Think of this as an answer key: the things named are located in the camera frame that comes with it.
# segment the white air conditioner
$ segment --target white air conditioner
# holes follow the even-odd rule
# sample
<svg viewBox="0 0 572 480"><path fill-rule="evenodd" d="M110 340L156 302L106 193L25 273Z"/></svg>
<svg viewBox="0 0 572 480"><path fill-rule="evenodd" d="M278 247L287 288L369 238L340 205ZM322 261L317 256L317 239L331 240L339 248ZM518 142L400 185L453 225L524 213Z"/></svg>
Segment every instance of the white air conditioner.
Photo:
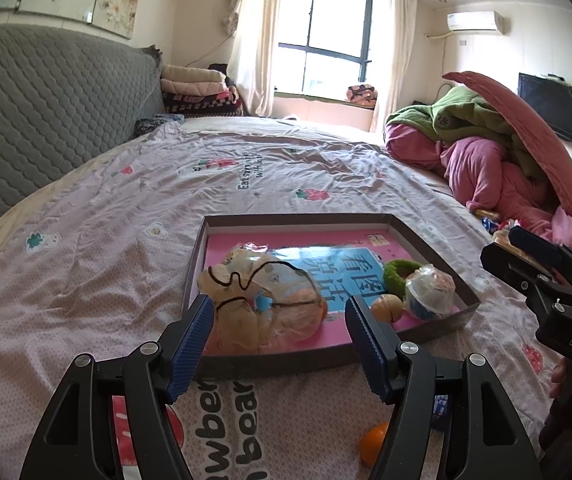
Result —
<svg viewBox="0 0 572 480"><path fill-rule="evenodd" d="M448 28L453 32L469 30L471 32L504 33L504 19L494 10L475 12L453 12L448 15Z"/></svg>

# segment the green fuzzy hair tie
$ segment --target green fuzzy hair tie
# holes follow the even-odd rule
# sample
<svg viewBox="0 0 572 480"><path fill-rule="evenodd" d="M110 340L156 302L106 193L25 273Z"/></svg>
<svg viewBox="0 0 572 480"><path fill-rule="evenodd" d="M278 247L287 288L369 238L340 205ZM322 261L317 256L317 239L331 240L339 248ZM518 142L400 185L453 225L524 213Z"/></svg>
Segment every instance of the green fuzzy hair tie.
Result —
<svg viewBox="0 0 572 480"><path fill-rule="evenodd" d="M405 298L405 279L419 269L421 264L411 260L392 260L384 266L384 285L389 293L403 301Z"/></svg>

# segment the box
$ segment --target box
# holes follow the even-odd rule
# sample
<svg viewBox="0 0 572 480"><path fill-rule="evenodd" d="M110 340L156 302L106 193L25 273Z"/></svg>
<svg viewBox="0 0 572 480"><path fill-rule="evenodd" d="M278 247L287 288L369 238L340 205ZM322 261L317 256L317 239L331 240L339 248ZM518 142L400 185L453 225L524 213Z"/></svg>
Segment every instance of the box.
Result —
<svg viewBox="0 0 572 480"><path fill-rule="evenodd" d="M182 308L188 309L198 295L197 278L208 265L220 263L222 254L237 243L262 245L264 240L300 239L309 245L333 245L335 234L354 234L357 243L369 245L384 261L405 257L430 263L453 277L456 286L456 311L444 319L428 322L409 320L395 329L404 340L423 343L466 324L479 305L479 298L458 274L407 225L388 214L269 214L207 216L192 251ZM196 378L235 380L265 378L322 370L358 362L347 336L343 313L322 324L319 334L301 342L292 351L277 354L216 356L204 354Z"/></svg>

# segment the bed sheet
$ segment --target bed sheet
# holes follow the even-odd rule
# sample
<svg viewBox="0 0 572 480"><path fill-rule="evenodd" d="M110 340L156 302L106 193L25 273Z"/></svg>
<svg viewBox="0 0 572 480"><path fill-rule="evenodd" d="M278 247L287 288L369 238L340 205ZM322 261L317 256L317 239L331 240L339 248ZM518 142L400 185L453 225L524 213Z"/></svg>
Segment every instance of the bed sheet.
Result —
<svg viewBox="0 0 572 480"><path fill-rule="evenodd" d="M429 351L486 355L536 443L557 356L535 341L537 323L521 297L481 268L479 253L490 238L452 197L357 132L351 141L346 130L289 121L170 123L44 188L29 198L31 206L14 208L10 223L0 225L0 478L19 477L75 355L128 354L178 319L194 238L212 214L396 215L482 302L465 328L431 342ZM208 413L215 396L219 408ZM359 438L390 415L358 365L192 383L173 410L194 477L231 480L365 479ZM242 427L248 417L251 441ZM208 420L223 428L212 438L205 436ZM440 447L434 433L422 478L434 478ZM131 475L136 470L129 468Z"/></svg>

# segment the bolt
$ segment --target bolt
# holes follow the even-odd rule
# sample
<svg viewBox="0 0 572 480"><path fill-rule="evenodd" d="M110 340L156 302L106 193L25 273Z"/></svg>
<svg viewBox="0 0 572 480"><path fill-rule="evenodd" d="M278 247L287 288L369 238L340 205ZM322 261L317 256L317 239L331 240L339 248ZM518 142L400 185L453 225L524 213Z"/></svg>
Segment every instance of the bolt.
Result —
<svg viewBox="0 0 572 480"><path fill-rule="evenodd" d="M74 365L83 368L90 363L90 356L88 354L81 354L77 356L77 359L74 360Z"/></svg>
<svg viewBox="0 0 572 480"><path fill-rule="evenodd" d="M399 348L404 354L416 354L419 351L419 347L412 341L404 341Z"/></svg>
<svg viewBox="0 0 572 480"><path fill-rule="evenodd" d="M486 358L482 354L470 354L468 359L475 366L484 366L486 364Z"/></svg>
<svg viewBox="0 0 572 480"><path fill-rule="evenodd" d="M143 355L152 355L155 352L157 352L157 350L159 350L159 346L157 345L157 343L154 343L152 341L149 341L148 343L144 343L139 348L139 351Z"/></svg>

